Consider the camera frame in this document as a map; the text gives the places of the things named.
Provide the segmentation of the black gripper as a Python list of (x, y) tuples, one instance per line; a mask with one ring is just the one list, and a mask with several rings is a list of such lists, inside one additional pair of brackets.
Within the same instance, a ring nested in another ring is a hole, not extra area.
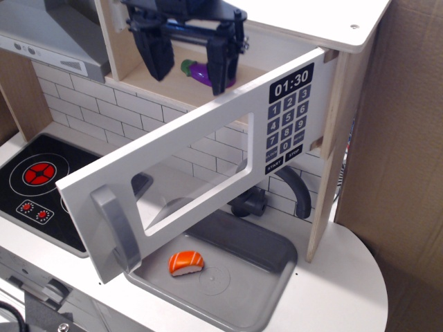
[(226, 1), (123, 1), (127, 23), (150, 75), (162, 81), (174, 66), (172, 39), (205, 44), (213, 95), (236, 80), (239, 55), (248, 49), (247, 13)]

